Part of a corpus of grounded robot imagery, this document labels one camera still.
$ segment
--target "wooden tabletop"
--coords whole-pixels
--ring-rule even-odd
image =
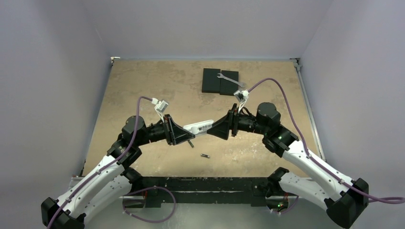
[[[239,81],[246,83],[247,88],[266,77],[278,80],[309,149],[317,152],[307,107],[291,62],[118,60],[112,67],[84,175],[116,141],[126,119],[135,115],[137,99],[141,95],[168,101],[170,105],[165,113],[181,126],[209,119],[216,121],[226,115],[237,100],[234,96],[202,93],[203,68],[238,71]],[[274,103],[281,113],[281,123],[297,134],[275,83],[267,81],[258,86],[250,93],[245,107],[255,115],[262,102]],[[159,121],[154,105],[146,100],[141,102],[140,116],[147,124]],[[188,143],[169,146],[162,140],[141,146],[142,156],[132,167],[143,176],[164,177],[267,177],[278,167],[284,167],[306,177],[299,168],[269,152],[261,140],[261,135],[242,131],[227,141],[212,135],[199,136],[192,140],[195,148]]]

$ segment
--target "gray wall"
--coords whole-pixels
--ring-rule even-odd
[[[43,229],[80,171],[109,56],[79,0],[0,3],[1,228]]]
[[[84,0],[124,58],[300,57],[332,0]]]
[[[405,196],[405,1],[334,1],[302,56],[325,156],[378,197]],[[372,203],[356,229],[405,228],[405,204]]]

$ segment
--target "white object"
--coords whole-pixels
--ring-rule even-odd
[[[234,93],[234,96],[236,97],[236,99],[239,102],[238,113],[240,113],[242,108],[245,106],[247,99],[249,98],[249,92],[247,90],[243,90],[243,91],[237,90]]]
[[[218,78],[221,78],[221,79],[225,79],[225,80],[231,81],[231,82],[233,82],[233,83],[239,85],[240,87],[245,87],[245,86],[246,86],[245,83],[243,83],[243,82],[238,82],[238,81],[236,81],[236,80],[233,80],[233,79],[231,79],[231,78],[228,78],[228,77],[224,76],[222,73],[218,73],[218,76],[217,76],[217,77],[218,77]]]
[[[199,123],[193,123],[183,126],[183,129],[194,134],[196,137],[204,135],[207,133],[207,130],[213,126],[214,120],[206,120]]]
[[[163,112],[169,106],[169,103],[166,102],[165,100],[159,101],[158,99],[153,98],[152,104],[155,104],[155,111],[156,111],[156,113],[158,113],[160,119],[163,121]]]
[[[132,184],[125,176],[118,176],[110,181],[96,196],[85,206],[85,225],[101,210],[113,201],[131,191]]]
[[[302,178],[292,172],[288,172],[281,177],[279,184],[283,191],[294,193],[299,197],[307,199],[323,210],[327,209],[323,200],[328,199],[329,196],[314,180]]]
[[[65,200],[69,200],[69,203],[63,208],[63,211],[69,210],[69,215],[71,217],[78,217],[80,214],[83,213],[88,202],[90,202],[93,197],[106,186],[108,182],[124,172],[124,167],[122,165],[118,165],[117,163],[113,163],[104,171],[99,172],[100,168],[106,166],[113,160],[115,160],[115,158],[113,158],[112,156],[104,156],[99,164],[95,168],[93,168],[93,170],[91,170],[91,172],[87,176],[85,176],[77,185],[58,197],[58,200],[61,201],[61,203]],[[69,199],[71,193],[94,173],[99,174],[92,180],[90,180],[72,199]]]
[[[315,163],[312,162],[310,158],[307,157],[304,151],[304,146],[301,141],[293,142],[289,146],[289,148],[290,148],[289,151],[284,151],[283,158],[299,167],[304,173],[306,173],[316,183],[318,183],[322,187],[322,189],[325,190],[327,196],[330,197],[333,201],[337,201],[338,199],[341,198],[340,193],[342,191],[347,192],[347,190],[349,189],[348,187],[341,184],[339,181],[337,181],[331,175],[326,173],[322,168],[317,166]],[[321,165],[323,165],[328,170],[339,176],[341,180],[345,181],[348,184],[351,183],[352,181],[351,177],[348,177],[343,173],[339,172],[338,170],[336,170],[335,168],[324,162],[322,159],[320,159],[316,154],[312,153],[310,150],[309,154]]]

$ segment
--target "wrench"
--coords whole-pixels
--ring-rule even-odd
[[[233,82],[233,83],[239,85],[239,86],[242,87],[242,88],[246,86],[245,83],[238,82],[238,81],[236,81],[236,80],[230,79],[230,78],[224,76],[222,73],[218,73],[218,76],[217,76],[217,77],[218,77],[218,78],[225,79],[225,80],[228,80],[228,81],[231,81],[231,82]]]

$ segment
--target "purple cable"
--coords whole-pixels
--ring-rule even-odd
[[[166,188],[164,188],[164,187],[148,187],[148,188],[144,188],[144,189],[138,190],[138,191],[136,191],[136,192],[128,193],[128,194],[126,194],[125,196],[132,196],[132,195],[138,194],[138,193],[140,193],[140,192],[148,191],[148,190],[156,189],[156,188],[157,188],[157,189],[165,190],[166,192],[168,192],[168,193],[170,194],[171,198],[173,199],[173,210],[171,211],[171,213],[170,213],[166,218],[160,219],[160,220],[149,220],[149,219],[141,218],[141,217],[136,216],[136,215],[130,213],[129,211],[127,211],[127,209],[126,209],[125,206],[124,206],[124,201],[122,201],[122,209],[124,210],[124,212],[127,213],[128,215],[130,215],[130,216],[136,218],[136,219],[142,220],[142,221],[147,222],[147,223],[162,223],[162,222],[168,220],[170,217],[173,216],[174,211],[175,211],[175,209],[176,209],[176,199],[174,198],[173,193],[171,193],[168,189],[166,189]]]
[[[301,137],[302,143],[303,143],[303,145],[304,145],[305,153],[307,154],[307,156],[309,156],[309,151],[308,151],[308,147],[307,147],[307,142],[305,141],[304,135],[301,133],[301,131],[299,130],[297,124],[295,123],[294,117],[292,116],[292,113],[291,113],[290,105],[289,105],[288,100],[287,100],[287,97],[286,97],[286,93],[284,92],[284,90],[283,90],[283,88],[281,87],[280,83],[279,83],[277,80],[273,79],[273,78],[266,78],[266,79],[263,79],[263,80],[257,82],[252,88],[250,88],[250,89],[247,90],[247,91],[248,91],[248,92],[251,92],[251,91],[252,91],[253,89],[255,89],[259,84],[263,83],[263,82],[266,81],[266,80],[271,80],[271,81],[275,82],[275,83],[278,85],[278,87],[280,88],[281,93],[283,94],[284,100],[286,101],[288,113],[290,114],[292,124],[294,125],[294,127],[295,127],[295,129],[297,130],[299,136]],[[333,172],[331,172],[330,170],[328,170],[325,166],[323,166],[321,163],[319,163],[319,162],[318,162],[316,159],[314,159],[312,156],[309,156],[309,158],[310,158],[317,166],[319,166],[320,168],[322,168],[325,172],[327,172],[329,175],[331,175],[331,176],[332,176],[333,178],[335,178],[337,181],[340,181],[340,180],[341,180],[340,177],[338,177],[336,174],[334,174]],[[373,203],[373,202],[381,202],[381,203],[385,203],[385,204],[403,204],[403,203],[405,203],[405,198],[404,198],[404,197],[384,197],[384,198],[377,198],[377,197],[371,196],[371,195],[369,195],[369,194],[367,194],[367,193],[365,193],[365,192],[362,192],[362,191],[356,189],[355,187],[352,187],[351,185],[349,185],[349,184],[346,183],[346,182],[343,182],[343,185],[345,185],[346,187],[350,188],[351,190],[353,190],[353,191],[355,191],[355,192],[357,192],[357,193],[359,193],[359,194],[361,194],[361,195],[363,195],[363,196],[365,196],[365,197],[367,197],[367,198],[372,199],[372,200],[369,201],[370,203]]]
[[[286,214],[287,212],[291,211],[291,210],[293,209],[293,207],[297,204],[298,198],[299,198],[299,196],[297,196],[297,197],[295,198],[295,200],[294,200],[294,202],[292,202],[291,206],[289,206],[285,211],[283,211],[283,212],[278,211],[278,212],[276,212],[276,214],[284,215],[284,214]]]
[[[137,103],[137,116],[135,117],[135,127],[134,127],[134,134],[132,135],[131,141],[129,142],[127,148],[125,148],[125,150],[122,152],[122,154],[117,157],[115,160],[113,160],[112,162],[108,163],[107,165],[105,165],[104,167],[100,168],[100,172],[104,171],[106,168],[108,168],[110,165],[114,164],[115,162],[119,161],[123,156],[125,156],[125,154],[127,154],[127,152],[129,151],[129,149],[131,149],[132,144],[134,144],[135,141],[135,136],[137,135],[137,129],[138,129],[138,120],[139,120],[139,106],[140,106],[140,100],[141,99],[146,99],[152,102],[151,98],[148,97],[144,97],[141,96],[138,98],[138,103]],[[74,190],[70,196],[69,199],[72,199],[90,180],[92,180],[95,176],[97,176],[98,173],[94,173],[91,176],[89,176],[82,184],[80,184],[76,190]],[[67,200],[65,200],[63,202],[63,204],[58,208],[58,210],[55,212],[55,214],[52,216],[51,220],[49,221],[48,226],[46,227],[46,229],[51,229],[51,226],[53,224],[53,222],[55,221],[56,217],[58,216],[58,214],[61,212],[61,210],[67,205]]]

